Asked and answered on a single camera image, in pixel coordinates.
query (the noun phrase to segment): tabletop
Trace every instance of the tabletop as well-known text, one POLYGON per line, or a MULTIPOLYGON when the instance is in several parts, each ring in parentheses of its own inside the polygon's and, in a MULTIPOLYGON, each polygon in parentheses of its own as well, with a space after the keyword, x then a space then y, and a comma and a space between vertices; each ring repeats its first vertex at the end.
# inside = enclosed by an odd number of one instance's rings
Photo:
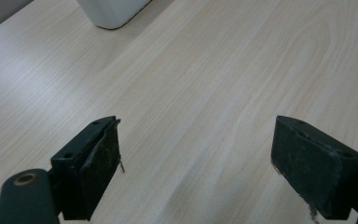
POLYGON ((91 223, 312 224, 275 119, 358 150, 358 0, 153 0, 114 31, 35 0, 0 25, 0 187, 112 115, 126 173, 91 223))

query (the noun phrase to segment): light wood surface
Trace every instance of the light wood surface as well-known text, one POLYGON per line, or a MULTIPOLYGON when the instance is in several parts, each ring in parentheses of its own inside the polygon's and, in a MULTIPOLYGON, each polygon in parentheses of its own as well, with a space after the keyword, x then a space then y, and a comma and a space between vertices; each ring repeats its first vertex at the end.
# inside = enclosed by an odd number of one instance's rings
POLYGON ((275 118, 358 150, 358 0, 154 0, 115 31, 35 0, 0 25, 0 186, 111 115, 126 174, 91 223, 311 224, 275 118))

